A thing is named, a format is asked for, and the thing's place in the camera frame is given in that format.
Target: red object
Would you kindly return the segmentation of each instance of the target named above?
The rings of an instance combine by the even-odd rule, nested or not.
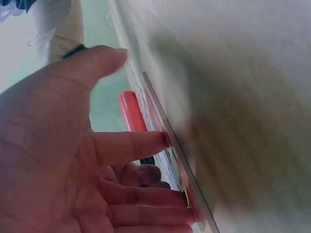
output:
[[[119,104],[128,131],[146,132],[147,127],[142,117],[134,91],[119,94]]]

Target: finger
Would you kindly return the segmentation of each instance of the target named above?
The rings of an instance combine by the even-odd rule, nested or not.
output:
[[[189,225],[185,226],[167,226],[167,227],[116,227],[114,233],[192,233]]]
[[[161,171],[154,165],[127,163],[112,166],[112,169],[122,185],[148,187],[161,180]]]
[[[91,120],[89,119],[89,116],[86,119],[86,124],[85,124],[85,127],[84,127],[84,132],[93,132],[92,125],[91,125]]]
[[[98,162],[102,165],[143,159],[168,146],[161,132],[89,133],[88,136],[92,138]]]
[[[165,181],[159,181],[159,182],[156,182],[156,183],[152,183],[150,185],[148,185],[148,187],[158,187],[158,188],[168,188],[170,189],[171,186],[169,183],[165,182]]]
[[[9,88],[0,98],[3,141],[49,167],[69,166],[86,124],[91,89],[126,56],[125,50],[95,47]]]
[[[99,191],[110,205],[187,207],[185,195],[167,188],[128,187],[103,181]]]
[[[119,184],[118,179],[111,166],[100,166],[99,172],[101,177],[106,181]]]
[[[111,205],[107,216],[114,227],[191,225],[194,217],[189,208],[154,208]]]
[[[161,171],[154,165],[140,165],[137,168],[137,174],[140,177],[141,185],[151,186],[161,181]]]

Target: white fabric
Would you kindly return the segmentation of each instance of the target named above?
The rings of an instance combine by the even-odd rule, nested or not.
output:
[[[38,0],[29,9],[38,68],[84,43],[80,0]]]

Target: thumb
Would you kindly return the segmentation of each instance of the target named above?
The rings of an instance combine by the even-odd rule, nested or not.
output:
[[[53,168],[68,166],[84,130],[89,94],[126,61],[126,50],[82,51],[30,75],[0,95],[0,141]]]

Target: fingernail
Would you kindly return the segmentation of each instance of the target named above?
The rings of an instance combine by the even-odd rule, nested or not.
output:
[[[127,49],[116,49],[116,53],[120,55],[127,55]]]

